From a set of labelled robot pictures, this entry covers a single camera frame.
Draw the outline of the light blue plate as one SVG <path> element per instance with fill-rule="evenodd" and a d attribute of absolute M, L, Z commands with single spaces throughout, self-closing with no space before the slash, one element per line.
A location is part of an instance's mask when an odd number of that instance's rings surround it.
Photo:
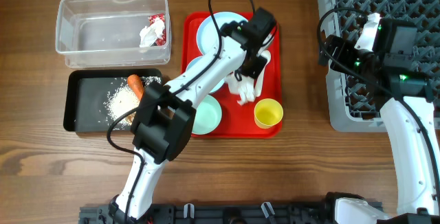
<path fill-rule="evenodd" d="M 218 12 L 214 14 L 214 18 L 219 28 L 221 28 L 222 25 L 233 21 L 236 21 L 237 23 L 247 21 L 244 16 L 234 12 Z M 217 31 L 211 16 L 201 22 L 197 30 L 196 42 L 199 51 L 203 55 L 208 53 L 215 43 L 218 43 Z"/>

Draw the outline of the light blue bowl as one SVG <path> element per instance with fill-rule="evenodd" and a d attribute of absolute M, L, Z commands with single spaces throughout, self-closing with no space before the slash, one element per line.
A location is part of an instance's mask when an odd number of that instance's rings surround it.
<path fill-rule="evenodd" d="M 201 60 L 201 58 L 202 58 L 202 56 L 198 56 L 198 57 L 194 58 L 193 60 L 191 60 L 191 61 L 189 62 L 189 64 L 186 66 L 186 71 L 188 71 L 192 66 L 196 65 L 197 62 L 198 62 L 199 60 Z M 224 85 L 224 83 L 225 83 L 225 80 L 224 80 L 224 79 L 220 80 L 220 81 L 214 86 L 214 88 L 210 91 L 210 94 L 215 93 L 216 91 L 220 90 L 220 88 L 222 88 L 222 86 Z"/>

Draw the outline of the red snack wrapper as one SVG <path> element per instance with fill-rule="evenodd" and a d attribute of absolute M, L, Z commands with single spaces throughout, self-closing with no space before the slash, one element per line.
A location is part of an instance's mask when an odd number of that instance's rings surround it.
<path fill-rule="evenodd" d="M 164 13 L 155 14 L 148 18 L 150 33 L 155 39 L 154 45 L 163 46 L 166 43 L 166 20 Z"/>

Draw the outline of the mint green bowl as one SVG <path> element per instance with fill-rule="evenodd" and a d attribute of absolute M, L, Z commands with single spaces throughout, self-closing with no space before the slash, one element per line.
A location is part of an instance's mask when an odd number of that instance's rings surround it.
<path fill-rule="evenodd" d="M 195 135 L 211 133 L 221 122 L 221 105 L 210 95 L 207 95 L 201 101 L 196 111 L 195 121 L 192 128 L 192 133 Z"/>

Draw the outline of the white tissue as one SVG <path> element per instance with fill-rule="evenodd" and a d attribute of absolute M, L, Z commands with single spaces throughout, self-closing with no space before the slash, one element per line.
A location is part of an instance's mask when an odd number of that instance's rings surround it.
<path fill-rule="evenodd" d="M 140 31 L 140 47 L 151 47 L 154 46 L 155 39 L 150 33 L 149 26 L 145 26 Z"/>

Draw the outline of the orange carrot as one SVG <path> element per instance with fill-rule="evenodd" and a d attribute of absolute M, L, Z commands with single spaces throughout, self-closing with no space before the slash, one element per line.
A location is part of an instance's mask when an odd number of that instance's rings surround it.
<path fill-rule="evenodd" d="M 137 103 L 139 104 L 144 95 L 144 85 L 141 78 L 136 74 L 132 74 L 127 78 L 127 83 L 137 97 Z"/>

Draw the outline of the white rice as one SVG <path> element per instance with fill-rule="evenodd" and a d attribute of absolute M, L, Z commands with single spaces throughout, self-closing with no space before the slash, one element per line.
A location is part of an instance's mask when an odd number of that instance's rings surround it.
<path fill-rule="evenodd" d="M 142 86 L 146 88 L 152 82 L 162 83 L 160 76 L 140 76 Z M 118 117 L 126 112 L 138 107 L 140 101 L 128 84 L 128 77 L 114 78 L 111 81 L 110 87 L 116 87 L 114 90 L 107 92 L 103 107 L 107 111 L 105 123 L 107 126 L 112 124 Z M 134 114 L 121 120 L 116 126 L 115 130 L 122 131 L 130 129 Z"/>

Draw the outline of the clear plastic wrap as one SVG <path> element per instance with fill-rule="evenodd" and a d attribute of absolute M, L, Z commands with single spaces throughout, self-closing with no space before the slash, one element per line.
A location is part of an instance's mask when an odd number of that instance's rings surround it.
<path fill-rule="evenodd" d="M 228 85 L 229 92 L 232 95 L 240 97 L 237 103 L 241 106 L 248 102 L 253 102 L 256 99 L 256 92 L 254 90 L 254 79 L 248 76 L 242 76 L 238 81 L 234 74 L 229 74 L 225 77 L 225 83 Z"/>

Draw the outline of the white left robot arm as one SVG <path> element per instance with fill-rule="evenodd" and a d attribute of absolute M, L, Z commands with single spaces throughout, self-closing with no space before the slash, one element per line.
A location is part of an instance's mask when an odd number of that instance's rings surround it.
<path fill-rule="evenodd" d="M 124 190 L 109 205 L 116 223 L 138 223 L 147 213 L 163 167 L 189 142 L 197 107 L 220 80 L 231 78 L 233 89 L 258 83 L 276 27 L 274 15 L 263 8 L 249 21 L 217 26 L 217 43 L 195 66 L 165 85 L 147 87 L 139 106 L 129 111 L 133 164 Z"/>

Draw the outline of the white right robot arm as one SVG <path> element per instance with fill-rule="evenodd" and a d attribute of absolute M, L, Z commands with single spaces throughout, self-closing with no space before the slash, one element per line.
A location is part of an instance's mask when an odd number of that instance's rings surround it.
<path fill-rule="evenodd" d="M 349 8 L 365 20 L 357 43 L 318 36 L 318 62 L 366 84 L 380 106 L 397 176 L 397 216 L 354 194 L 329 193 L 334 223 L 438 223 L 439 145 L 434 96 L 426 74 L 405 65 L 413 55 L 417 26 Z"/>

